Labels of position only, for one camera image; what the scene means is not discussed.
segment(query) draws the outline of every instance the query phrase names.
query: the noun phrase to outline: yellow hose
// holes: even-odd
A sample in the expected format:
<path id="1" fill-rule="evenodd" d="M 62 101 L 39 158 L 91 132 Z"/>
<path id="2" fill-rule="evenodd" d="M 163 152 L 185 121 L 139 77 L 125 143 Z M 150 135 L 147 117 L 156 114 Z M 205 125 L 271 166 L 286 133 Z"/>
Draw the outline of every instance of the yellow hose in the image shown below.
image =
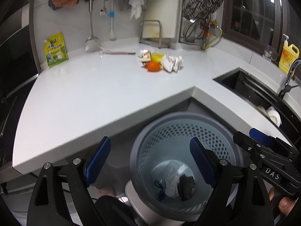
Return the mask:
<path id="1" fill-rule="evenodd" d="M 216 28 L 218 28 L 220 31 L 219 35 L 216 36 L 215 38 L 213 38 L 210 42 L 208 42 L 207 45 L 203 47 L 203 50 L 206 50 L 210 45 L 212 45 L 214 42 L 216 42 L 216 40 L 220 39 L 220 37 L 222 36 L 222 34 L 223 34 L 222 29 L 220 27 L 218 27 L 217 25 L 216 25 Z"/>

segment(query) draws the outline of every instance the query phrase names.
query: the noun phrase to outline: hand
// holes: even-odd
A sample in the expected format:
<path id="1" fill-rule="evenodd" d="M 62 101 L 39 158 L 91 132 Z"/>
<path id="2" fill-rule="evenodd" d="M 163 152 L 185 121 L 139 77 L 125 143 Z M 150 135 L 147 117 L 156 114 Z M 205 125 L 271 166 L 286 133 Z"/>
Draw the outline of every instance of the hand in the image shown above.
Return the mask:
<path id="1" fill-rule="evenodd" d="M 273 199 L 275 194 L 275 188 L 271 188 L 270 192 L 268 193 L 268 196 L 270 197 L 270 200 Z M 296 204 L 296 201 L 293 201 L 290 198 L 283 197 L 282 200 L 279 202 L 278 208 L 285 216 L 287 216 L 290 211 L 293 209 L 294 205 Z"/>

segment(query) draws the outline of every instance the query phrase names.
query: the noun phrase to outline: chrome faucet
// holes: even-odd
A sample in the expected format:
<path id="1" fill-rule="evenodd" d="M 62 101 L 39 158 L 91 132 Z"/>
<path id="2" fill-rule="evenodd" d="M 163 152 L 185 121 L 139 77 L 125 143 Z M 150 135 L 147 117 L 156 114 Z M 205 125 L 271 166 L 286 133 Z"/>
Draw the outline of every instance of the chrome faucet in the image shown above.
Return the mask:
<path id="1" fill-rule="evenodd" d="M 280 100 L 283 100 L 285 94 L 287 92 L 290 92 L 292 90 L 292 88 L 295 88 L 295 87 L 298 87 L 299 85 L 296 85 L 296 86 L 290 86 L 290 80 L 291 78 L 293 77 L 293 73 L 295 71 L 295 69 L 297 68 L 297 66 L 301 64 L 301 58 L 298 58 L 296 59 L 293 64 L 291 65 L 290 67 L 290 70 L 288 71 L 288 74 L 287 74 L 287 77 L 286 77 L 286 80 L 278 94 L 278 97 L 280 98 Z"/>

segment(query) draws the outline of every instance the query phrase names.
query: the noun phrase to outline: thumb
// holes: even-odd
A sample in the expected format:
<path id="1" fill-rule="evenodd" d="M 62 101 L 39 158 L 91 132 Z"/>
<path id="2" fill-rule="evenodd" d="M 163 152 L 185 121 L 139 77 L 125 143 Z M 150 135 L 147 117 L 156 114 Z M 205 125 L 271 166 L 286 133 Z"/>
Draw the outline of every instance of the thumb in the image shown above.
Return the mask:
<path id="1" fill-rule="evenodd" d="M 284 197 L 279 203 L 279 210 L 281 211 L 281 213 L 287 216 L 290 213 L 290 211 L 293 209 L 295 204 L 296 202 L 293 201 L 292 199 Z"/>

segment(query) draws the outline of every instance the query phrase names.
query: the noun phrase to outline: screw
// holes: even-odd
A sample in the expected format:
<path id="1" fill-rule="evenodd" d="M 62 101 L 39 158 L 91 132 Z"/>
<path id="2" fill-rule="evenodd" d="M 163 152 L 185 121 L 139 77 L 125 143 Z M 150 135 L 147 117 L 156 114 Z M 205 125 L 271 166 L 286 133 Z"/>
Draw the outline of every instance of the screw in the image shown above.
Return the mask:
<path id="1" fill-rule="evenodd" d="M 78 165 L 82 160 L 79 158 L 75 158 L 72 162 L 74 165 Z"/>
<path id="2" fill-rule="evenodd" d="M 44 168 L 45 169 L 48 169 L 50 166 L 51 166 L 51 163 L 49 163 L 49 162 L 47 162 L 47 163 L 44 164 Z"/>
<path id="3" fill-rule="evenodd" d="M 257 166 L 256 166 L 255 164 L 251 164 L 251 165 L 250 165 L 250 168 L 251 168 L 252 170 L 256 170 Z"/>
<path id="4" fill-rule="evenodd" d="M 223 166 L 228 164 L 228 162 L 224 159 L 220 160 L 219 163 L 222 164 Z"/>

